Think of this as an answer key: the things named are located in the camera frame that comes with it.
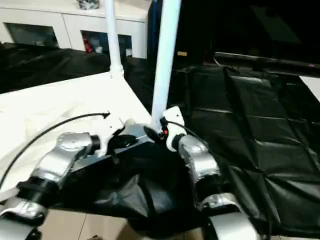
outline black cable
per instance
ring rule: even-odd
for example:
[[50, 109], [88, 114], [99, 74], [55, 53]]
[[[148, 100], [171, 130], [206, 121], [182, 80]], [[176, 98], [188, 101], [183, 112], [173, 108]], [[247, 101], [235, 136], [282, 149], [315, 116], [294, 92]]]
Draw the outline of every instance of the black cable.
[[[208, 144], [201, 139], [201, 137], [199, 137], [194, 131], [190, 130], [189, 128], [183, 126], [180, 123], [174, 122], [174, 121], [168, 121], [164, 118], [165, 123], [167, 124], [174, 124], [179, 126], [180, 128], [185, 129], [185, 131], [191, 135], [193, 135], [196, 139], [198, 139], [203, 145], [206, 146], [206, 148], [208, 149], [209, 153], [212, 154], [214, 156], [214, 152], [210, 149], [210, 147], [208, 146]], [[272, 236], [272, 224], [271, 224], [271, 216], [270, 214], [267, 212], [267, 224], [268, 224], [268, 234], [265, 236], [264, 240], [271, 240], [271, 236]]]
[[13, 165], [16, 163], [16, 161], [18, 160], [18, 158], [24, 154], [24, 152], [35, 142], [37, 141], [39, 138], [41, 138], [43, 135], [47, 134], [48, 132], [52, 131], [53, 129], [60, 127], [61, 125], [64, 125], [66, 123], [69, 123], [71, 121], [77, 120], [77, 119], [82, 119], [82, 118], [86, 118], [86, 117], [92, 117], [92, 116], [103, 116], [103, 118], [107, 118], [110, 115], [110, 113], [104, 113], [104, 112], [99, 112], [99, 113], [88, 113], [88, 114], [83, 114], [83, 115], [79, 115], [79, 116], [74, 116], [71, 118], [68, 118], [62, 122], [59, 122], [51, 127], [49, 127], [48, 129], [44, 130], [43, 132], [39, 133], [37, 136], [35, 136], [31, 141], [29, 141], [27, 143], [27, 145], [22, 148], [18, 154], [14, 157], [14, 159], [12, 160], [12, 162], [9, 164], [9, 166], [7, 167], [7, 169], [5, 170], [2, 179], [0, 181], [0, 190], [5, 182], [5, 179], [9, 173], [9, 171], [11, 170], [11, 168], [13, 167]]

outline white pole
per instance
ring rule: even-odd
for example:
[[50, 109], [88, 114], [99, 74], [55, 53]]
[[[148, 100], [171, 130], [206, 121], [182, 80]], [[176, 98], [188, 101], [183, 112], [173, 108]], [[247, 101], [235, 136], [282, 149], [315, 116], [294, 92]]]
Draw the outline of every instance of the white pole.
[[109, 53], [110, 53], [110, 71], [112, 73], [122, 72], [124, 68], [121, 64], [120, 59], [120, 48], [119, 48], [119, 39], [116, 27], [116, 11], [114, 0], [105, 0], [104, 1], [104, 12], [106, 19], [106, 26], [108, 32], [108, 44], [109, 44]]
[[181, 0], [163, 0], [151, 120], [151, 126], [157, 132], [161, 131], [160, 118], [167, 108], [180, 7]]

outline black tarp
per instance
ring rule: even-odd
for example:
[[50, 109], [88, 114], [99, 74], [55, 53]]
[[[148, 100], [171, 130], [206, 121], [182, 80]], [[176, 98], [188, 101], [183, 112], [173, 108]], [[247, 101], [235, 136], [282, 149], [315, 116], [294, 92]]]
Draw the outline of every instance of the black tarp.
[[[106, 57], [99, 54], [39, 48], [43, 52], [32, 57], [34, 48], [0, 51], [1, 92], [106, 70]], [[53, 54], [54, 63], [48, 59]], [[68, 65], [74, 56], [76, 64]], [[132, 59], [125, 69], [150, 111], [154, 65]], [[186, 126], [209, 143], [260, 232], [268, 231], [269, 216], [273, 234], [320, 237], [320, 104], [299, 77], [176, 62], [168, 105], [180, 106]], [[176, 154], [145, 144], [118, 157], [117, 165], [106, 160], [73, 173], [56, 207], [126, 217], [151, 237], [200, 225]]]

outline floor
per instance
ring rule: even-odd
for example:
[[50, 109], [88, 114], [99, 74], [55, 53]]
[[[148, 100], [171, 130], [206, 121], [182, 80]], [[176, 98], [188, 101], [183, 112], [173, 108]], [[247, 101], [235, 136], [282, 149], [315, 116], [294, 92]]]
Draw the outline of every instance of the floor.
[[[99, 236], [103, 240], [150, 240], [134, 232], [123, 218], [51, 210], [40, 228], [42, 240], [88, 240]], [[274, 236], [272, 240], [306, 240]], [[200, 229], [194, 229], [171, 240], [202, 240]]]

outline robotic arm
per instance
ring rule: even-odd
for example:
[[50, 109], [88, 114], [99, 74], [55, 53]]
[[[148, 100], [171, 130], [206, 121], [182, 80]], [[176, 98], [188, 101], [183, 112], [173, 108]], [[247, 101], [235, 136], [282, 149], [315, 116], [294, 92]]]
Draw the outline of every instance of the robotic arm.
[[[200, 139], [187, 134], [180, 109], [172, 107], [162, 116], [166, 146], [184, 159], [193, 186], [195, 207], [207, 217], [207, 225], [203, 227], [205, 238], [260, 239], [227, 184], [222, 183], [218, 164], [208, 147]], [[74, 163], [96, 153], [100, 155], [99, 151], [106, 153], [102, 145], [108, 145], [113, 132], [103, 139], [101, 135], [89, 133], [62, 134], [30, 178], [18, 183], [19, 193], [7, 200], [0, 212], [0, 240], [40, 240], [37, 227], [44, 223], [48, 209], [55, 203]]]
[[166, 146], [184, 159], [189, 168], [195, 205], [207, 217], [207, 225], [202, 228], [204, 238], [261, 239], [227, 183], [223, 183], [212, 152], [200, 139], [186, 133], [180, 109], [172, 107], [162, 116], [164, 132], [168, 132]]
[[48, 209], [76, 160], [92, 155], [101, 146], [98, 136], [64, 133], [36, 166], [27, 181], [19, 182], [19, 193], [7, 200], [0, 213], [0, 239], [39, 240]]

